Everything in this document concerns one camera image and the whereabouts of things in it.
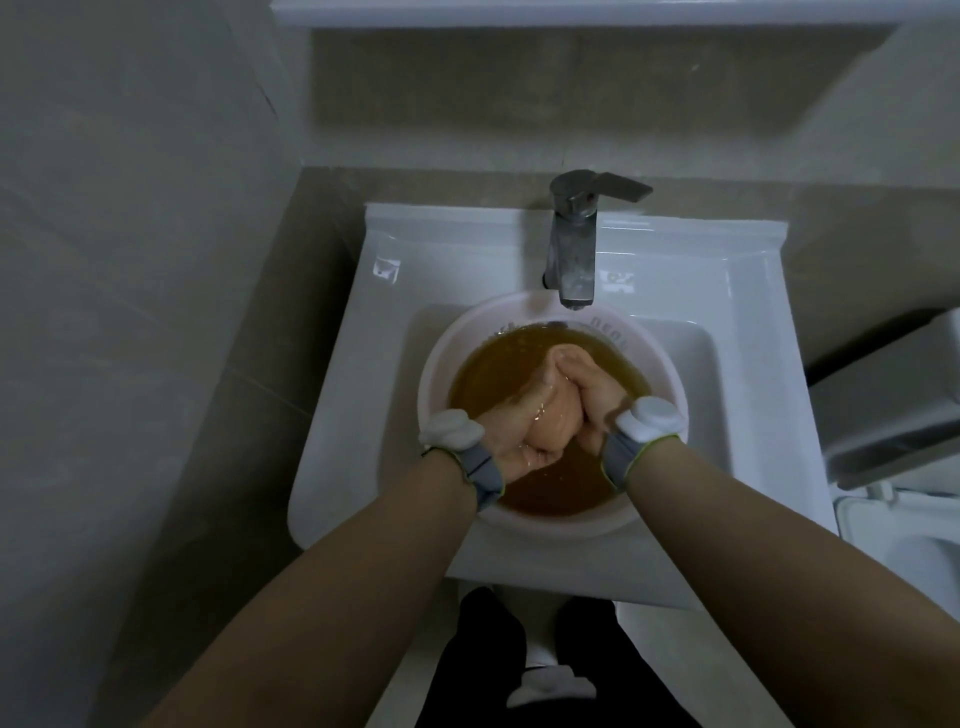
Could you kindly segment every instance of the leg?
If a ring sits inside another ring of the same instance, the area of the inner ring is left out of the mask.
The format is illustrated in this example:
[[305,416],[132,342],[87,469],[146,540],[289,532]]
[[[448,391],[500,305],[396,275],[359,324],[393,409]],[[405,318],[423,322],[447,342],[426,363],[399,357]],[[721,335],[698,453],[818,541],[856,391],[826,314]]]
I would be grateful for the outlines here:
[[640,657],[616,620],[613,602],[570,599],[557,614],[556,644],[560,663],[593,683],[610,715],[622,719],[642,711],[660,716],[663,725],[698,725]]
[[490,589],[470,592],[460,603],[457,634],[437,664],[417,728],[499,725],[526,655],[516,617]]

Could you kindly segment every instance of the toilet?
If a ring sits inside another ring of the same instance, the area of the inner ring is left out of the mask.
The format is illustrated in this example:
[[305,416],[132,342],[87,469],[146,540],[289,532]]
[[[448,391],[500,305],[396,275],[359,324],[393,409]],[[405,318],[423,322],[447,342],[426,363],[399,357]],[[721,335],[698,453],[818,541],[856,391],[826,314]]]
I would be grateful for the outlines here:
[[960,620],[960,497],[898,490],[890,481],[866,491],[835,501],[841,538]]
[[960,309],[810,388],[840,536],[960,620]]

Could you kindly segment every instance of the faucet handle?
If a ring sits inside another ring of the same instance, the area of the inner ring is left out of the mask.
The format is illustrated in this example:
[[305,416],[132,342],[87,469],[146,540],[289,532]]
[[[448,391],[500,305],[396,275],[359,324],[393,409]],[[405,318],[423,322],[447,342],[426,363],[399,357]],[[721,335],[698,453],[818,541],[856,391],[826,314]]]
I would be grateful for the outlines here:
[[638,203],[654,191],[649,184],[631,180],[629,177],[620,177],[612,172],[603,172],[589,184],[589,192],[595,195],[615,197],[617,200],[626,200],[628,203]]
[[653,191],[649,184],[591,169],[564,172],[550,183],[553,208],[563,217],[589,217],[596,212],[597,195],[637,203]]

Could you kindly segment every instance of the sink countertop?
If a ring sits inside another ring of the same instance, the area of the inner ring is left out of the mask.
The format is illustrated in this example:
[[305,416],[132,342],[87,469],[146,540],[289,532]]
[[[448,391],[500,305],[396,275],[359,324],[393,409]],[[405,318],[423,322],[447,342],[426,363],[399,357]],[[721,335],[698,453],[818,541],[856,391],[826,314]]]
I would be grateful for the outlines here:
[[[540,287],[550,212],[369,205],[367,238],[290,498],[307,548],[419,457],[420,370],[444,329]],[[786,225],[600,213],[596,301],[637,318],[690,400],[690,445],[836,532],[780,246]],[[474,522],[449,576],[698,608],[643,522],[585,541]]]

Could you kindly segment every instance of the faucet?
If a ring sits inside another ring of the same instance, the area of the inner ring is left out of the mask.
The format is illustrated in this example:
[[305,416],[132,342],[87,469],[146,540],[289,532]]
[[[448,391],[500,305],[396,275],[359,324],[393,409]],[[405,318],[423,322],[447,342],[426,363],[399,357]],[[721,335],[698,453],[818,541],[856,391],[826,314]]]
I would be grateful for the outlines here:
[[560,303],[577,311],[593,303],[597,252],[597,196],[637,203],[654,188],[626,177],[574,169],[550,183],[553,226],[543,287],[560,291]]

